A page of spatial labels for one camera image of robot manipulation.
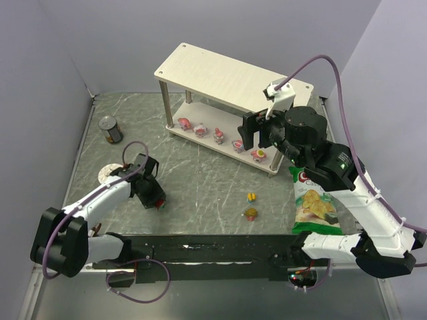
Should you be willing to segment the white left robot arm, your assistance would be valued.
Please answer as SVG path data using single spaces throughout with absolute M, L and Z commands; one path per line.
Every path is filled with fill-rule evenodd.
M 90 237 L 104 215 L 137 196 L 145 209 L 164 206 L 165 191 L 157 182 L 159 163 L 140 153 L 134 163 L 118 167 L 82 199 L 62 209 L 50 207 L 40 219 L 30 252 L 32 262 L 66 277 L 76 276 L 88 263 L 127 263 L 131 239 L 118 233 Z

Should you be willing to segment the red cherry toy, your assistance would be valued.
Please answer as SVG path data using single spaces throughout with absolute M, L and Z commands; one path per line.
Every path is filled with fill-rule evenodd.
M 158 200 L 155 202 L 155 208 L 156 208 L 158 211 L 161 211 L 164 207 L 165 207 L 165 199 L 158 199 Z

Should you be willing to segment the pink round toy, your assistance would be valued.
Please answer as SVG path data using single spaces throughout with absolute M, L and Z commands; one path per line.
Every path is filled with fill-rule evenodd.
M 191 122 L 188 118 L 180 117 L 177 119 L 177 121 L 183 131 L 187 131 L 191 129 Z

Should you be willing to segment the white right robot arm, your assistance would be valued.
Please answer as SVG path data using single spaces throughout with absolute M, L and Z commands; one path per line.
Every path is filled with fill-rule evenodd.
M 379 279 L 411 274 L 416 266 L 411 252 L 424 246 L 426 232 L 415 231 L 393 216 L 350 148 L 327 139 L 327 127 L 326 118 L 311 107 L 275 110 L 272 116 L 266 111 L 249 112 L 238 127 L 246 150 L 254 146 L 254 134 L 259 133 L 260 147 L 274 146 L 302 168 L 307 178 L 342 203 L 363 228 L 353 235 L 303 233 L 291 250 L 294 260 L 356 263 Z

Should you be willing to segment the olive brown pink toy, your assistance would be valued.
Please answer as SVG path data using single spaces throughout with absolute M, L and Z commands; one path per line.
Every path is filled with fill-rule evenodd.
M 258 211 L 255 208 L 249 208 L 245 211 L 244 216 L 248 221 L 254 221 L 258 216 Z

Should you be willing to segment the pink toy with green hat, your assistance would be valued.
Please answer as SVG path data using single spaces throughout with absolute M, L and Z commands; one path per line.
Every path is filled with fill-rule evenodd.
M 267 158 L 266 153 L 261 149 L 256 149 L 250 153 L 252 156 L 252 160 L 256 163 L 261 163 L 263 160 Z

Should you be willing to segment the pink white toy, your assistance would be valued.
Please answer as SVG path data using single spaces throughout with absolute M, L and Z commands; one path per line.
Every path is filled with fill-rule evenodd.
M 214 129 L 213 140 L 217 145 L 221 145 L 224 142 L 224 132 L 219 128 Z
M 203 123 L 200 123 L 193 127 L 193 132 L 197 138 L 203 138 L 207 133 L 207 127 Z

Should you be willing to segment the pink toy with blue bows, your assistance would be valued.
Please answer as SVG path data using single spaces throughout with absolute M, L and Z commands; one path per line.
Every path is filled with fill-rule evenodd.
M 243 153 L 245 151 L 245 147 L 242 140 L 236 139 L 232 141 L 233 150 L 237 153 Z

